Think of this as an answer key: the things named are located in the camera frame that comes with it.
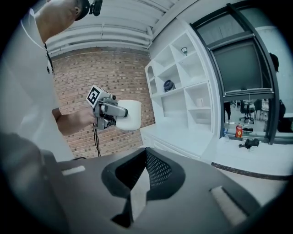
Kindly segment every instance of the man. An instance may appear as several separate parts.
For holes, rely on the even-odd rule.
[[[50,150],[57,161],[73,158],[62,134],[78,132],[94,123],[95,117],[91,108],[61,114],[45,42],[88,11],[88,0],[47,0],[36,14],[30,10],[0,63],[1,131],[17,133],[40,149]]]
[[[228,114],[228,123],[230,124],[230,117],[231,117],[231,106],[230,101],[224,101],[224,122],[226,122],[225,111]]]

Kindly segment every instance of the black object on shelf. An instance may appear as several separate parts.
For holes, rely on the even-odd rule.
[[[239,144],[239,148],[245,147],[247,149],[250,149],[252,146],[258,146],[260,144],[260,141],[258,139],[247,139],[245,144]]]
[[[176,87],[175,87],[175,84],[174,82],[172,82],[171,80],[167,80],[165,83],[164,83],[164,90],[165,90],[165,93],[168,92],[168,91],[171,91],[171,90],[175,90]]]

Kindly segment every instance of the white bookshelf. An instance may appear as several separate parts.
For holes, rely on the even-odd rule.
[[[187,55],[181,51],[183,47],[187,48]],[[190,33],[185,31],[172,41],[145,71],[156,123],[141,129],[143,138],[200,156],[213,137],[212,95]],[[167,80],[174,83],[174,90],[165,92],[163,85]]]
[[[181,51],[183,47],[187,48],[187,55]],[[188,32],[146,66],[146,76],[156,123],[173,121],[190,131],[213,131],[209,80]],[[174,82],[175,90],[164,91],[167,80]]]

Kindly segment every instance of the glass wall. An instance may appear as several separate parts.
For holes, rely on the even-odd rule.
[[[241,124],[244,136],[265,137],[270,112],[269,99],[244,99],[224,102],[224,128],[235,135]]]
[[[244,32],[243,28],[231,15],[221,16],[200,26],[197,31],[200,33],[207,45],[223,38]]]
[[[266,15],[247,4],[227,4],[192,24],[214,64],[222,127],[234,135],[241,124],[244,135],[270,144],[293,139],[291,50]]]

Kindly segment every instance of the cap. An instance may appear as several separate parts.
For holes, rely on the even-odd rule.
[[[90,3],[88,0],[79,0],[81,1],[81,13],[79,14],[78,18],[75,21],[81,20],[85,17],[89,10],[90,10]]]

